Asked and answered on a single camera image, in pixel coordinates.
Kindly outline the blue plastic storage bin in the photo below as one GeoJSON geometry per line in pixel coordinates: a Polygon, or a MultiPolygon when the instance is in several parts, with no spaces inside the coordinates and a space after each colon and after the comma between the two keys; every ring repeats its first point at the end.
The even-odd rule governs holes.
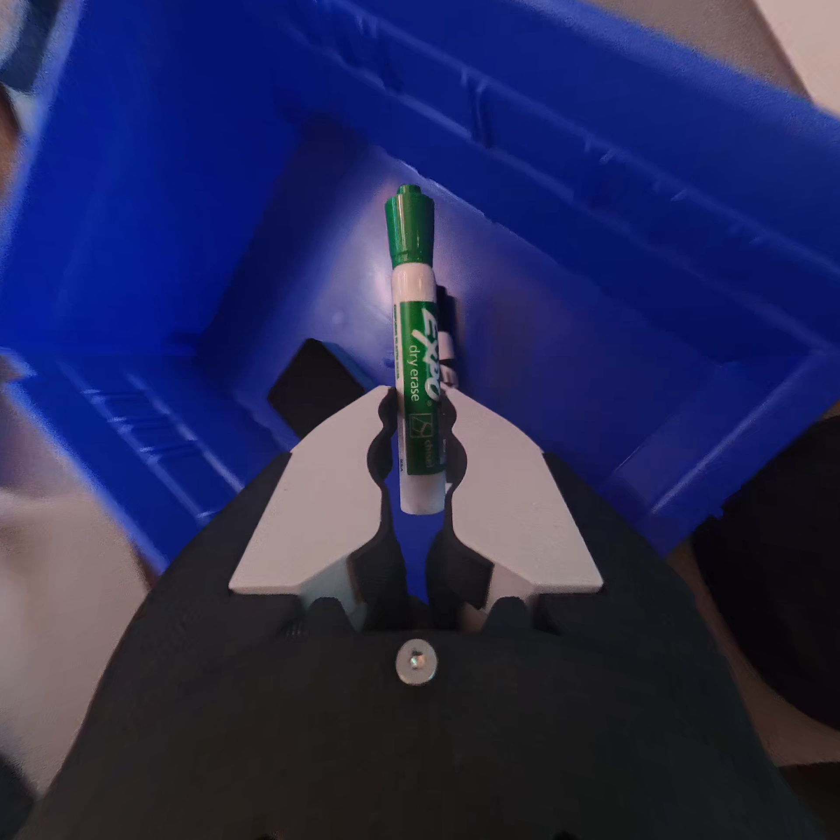
{"type": "Polygon", "coordinates": [[[463,390],[661,553],[838,402],[838,120],[577,2],[86,2],[13,222],[16,403],[162,572],[393,374],[419,184],[463,390]]]}

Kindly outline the black textured cushion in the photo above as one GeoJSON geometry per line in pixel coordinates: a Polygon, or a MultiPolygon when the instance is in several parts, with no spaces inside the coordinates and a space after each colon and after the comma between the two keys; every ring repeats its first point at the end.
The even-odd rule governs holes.
{"type": "Polygon", "coordinates": [[[839,418],[816,423],[691,536],[707,588],[763,681],[839,729],[839,418]]]}

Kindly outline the blue whiteboard eraser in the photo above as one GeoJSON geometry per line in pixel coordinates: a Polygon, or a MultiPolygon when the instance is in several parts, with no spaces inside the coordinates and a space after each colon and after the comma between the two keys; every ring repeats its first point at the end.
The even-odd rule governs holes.
{"type": "Polygon", "coordinates": [[[266,400],[292,433],[304,438],[375,387],[338,344],[308,338],[268,390],[266,400]]]}

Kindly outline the black dry erase marker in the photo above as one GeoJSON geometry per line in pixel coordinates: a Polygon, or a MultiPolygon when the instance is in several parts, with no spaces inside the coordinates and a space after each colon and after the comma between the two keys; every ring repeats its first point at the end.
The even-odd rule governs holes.
{"type": "Polygon", "coordinates": [[[443,286],[438,285],[436,293],[439,380],[445,389],[457,390],[459,388],[459,376],[456,340],[456,300],[443,286]]]}

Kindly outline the green dry erase marker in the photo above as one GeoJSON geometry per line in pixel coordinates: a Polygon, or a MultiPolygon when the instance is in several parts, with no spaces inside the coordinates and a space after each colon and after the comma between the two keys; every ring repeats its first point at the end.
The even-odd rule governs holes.
{"type": "Polygon", "coordinates": [[[392,261],[393,343],[401,510],[438,514],[445,506],[446,453],[440,427],[434,201],[415,184],[385,203],[392,261]]]}

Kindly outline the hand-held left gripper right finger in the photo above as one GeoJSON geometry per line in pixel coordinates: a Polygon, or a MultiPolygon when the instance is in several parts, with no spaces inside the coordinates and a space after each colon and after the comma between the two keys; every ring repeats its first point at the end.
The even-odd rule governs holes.
{"type": "Polygon", "coordinates": [[[592,594],[603,578],[541,447],[462,392],[444,399],[450,488],[444,527],[427,556],[427,595],[438,623],[463,605],[488,615],[517,597],[592,594]]]}

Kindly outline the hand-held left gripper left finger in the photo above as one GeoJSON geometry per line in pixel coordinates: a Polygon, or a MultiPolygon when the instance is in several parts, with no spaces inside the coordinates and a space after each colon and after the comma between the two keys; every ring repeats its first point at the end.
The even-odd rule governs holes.
{"type": "Polygon", "coordinates": [[[316,426],[288,462],[229,580],[238,595],[293,595],[304,607],[337,600],[352,625],[364,625],[375,595],[355,568],[391,522],[384,480],[370,453],[384,436],[390,457],[396,390],[385,385],[316,426]]]}

